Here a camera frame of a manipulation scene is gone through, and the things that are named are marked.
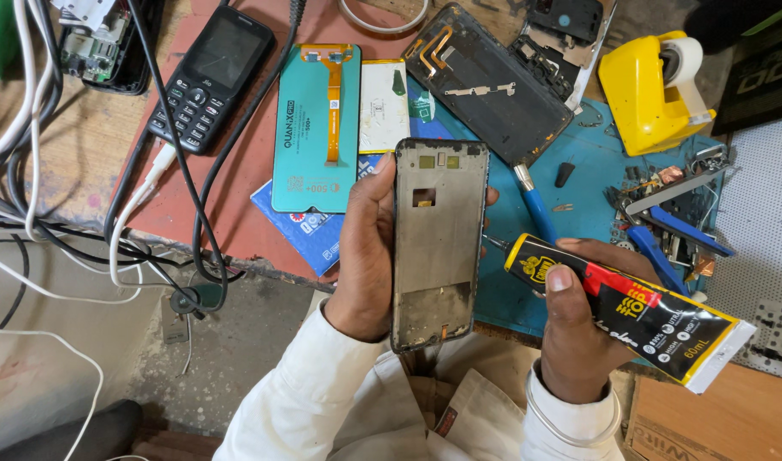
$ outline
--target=bracelet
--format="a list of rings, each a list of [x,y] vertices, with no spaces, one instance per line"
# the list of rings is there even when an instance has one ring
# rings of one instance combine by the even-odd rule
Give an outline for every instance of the bracelet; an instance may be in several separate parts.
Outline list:
[[[339,6],[343,14],[349,20],[354,22],[357,26],[360,26],[363,29],[370,30],[371,32],[375,32],[377,34],[393,35],[393,34],[401,34],[402,32],[407,32],[408,30],[413,29],[420,22],[422,22],[422,20],[425,19],[425,13],[427,13],[427,7],[430,6],[430,0],[423,0],[422,11],[419,12],[419,15],[416,16],[416,18],[413,21],[409,22],[405,26],[393,27],[393,28],[371,26],[367,22],[356,17],[356,15],[348,8],[348,5],[345,4],[345,0],[339,0]]]
[[[610,438],[613,437],[616,431],[619,430],[619,426],[621,426],[621,402],[619,402],[619,396],[615,393],[615,389],[612,389],[611,386],[610,394],[613,396],[613,421],[610,422],[610,425],[607,426],[607,428],[604,429],[601,434],[590,440],[576,439],[567,434],[564,434],[559,430],[558,427],[550,422],[547,416],[541,412],[539,406],[536,404],[536,400],[533,398],[533,391],[531,389],[531,380],[535,379],[534,375],[535,372],[533,372],[533,369],[530,368],[530,372],[528,374],[528,384],[525,386],[527,388],[528,394],[528,406],[530,407],[530,410],[536,414],[536,417],[539,418],[541,424],[543,424],[544,427],[550,431],[550,433],[555,435],[556,438],[562,442],[566,443],[567,445],[572,445],[579,448],[592,448],[607,442]]]

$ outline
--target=fingernail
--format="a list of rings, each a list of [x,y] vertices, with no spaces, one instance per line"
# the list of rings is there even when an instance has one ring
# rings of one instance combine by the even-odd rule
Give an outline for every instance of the fingernail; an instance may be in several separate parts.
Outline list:
[[[547,269],[545,286],[548,291],[562,291],[573,285],[573,271],[562,264],[555,264]]]
[[[556,239],[555,246],[576,245],[580,241],[581,241],[580,239],[571,239],[570,237],[562,237],[561,239]]]
[[[377,165],[374,167],[374,171],[371,172],[371,174],[378,175],[381,171],[383,171],[389,160],[391,160],[390,151],[383,154],[383,157],[379,159],[379,162],[377,162]]]

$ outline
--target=white sleeve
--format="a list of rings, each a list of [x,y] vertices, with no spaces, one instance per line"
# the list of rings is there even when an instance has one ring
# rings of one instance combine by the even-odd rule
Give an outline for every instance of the white sleeve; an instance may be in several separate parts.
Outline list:
[[[610,392],[603,400],[595,403],[576,405],[563,402],[551,394],[541,380],[537,378],[540,360],[533,362],[533,378],[527,385],[533,393],[533,399],[540,411],[562,433],[576,438],[588,440],[600,435],[613,421],[612,386],[608,383]],[[624,459],[615,437],[592,448],[579,448],[561,441],[553,435],[536,414],[530,410],[524,417],[524,443],[520,454],[524,460],[533,459],[603,459],[621,461]]]
[[[354,394],[382,351],[335,330],[320,302],[283,358],[237,413],[215,461],[325,459],[354,404]]]

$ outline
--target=white battery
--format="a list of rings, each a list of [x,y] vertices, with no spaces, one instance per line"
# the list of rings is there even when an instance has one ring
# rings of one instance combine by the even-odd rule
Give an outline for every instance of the white battery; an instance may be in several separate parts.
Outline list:
[[[405,62],[363,61],[360,87],[360,155],[394,151],[410,137]]]

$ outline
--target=black rubber cap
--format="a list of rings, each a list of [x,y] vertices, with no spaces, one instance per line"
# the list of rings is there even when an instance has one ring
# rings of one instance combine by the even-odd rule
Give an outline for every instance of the black rubber cap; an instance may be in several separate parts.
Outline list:
[[[564,187],[564,184],[567,183],[567,178],[570,177],[570,173],[575,169],[576,166],[573,163],[564,162],[559,165],[559,174],[555,176],[555,186],[559,188]]]

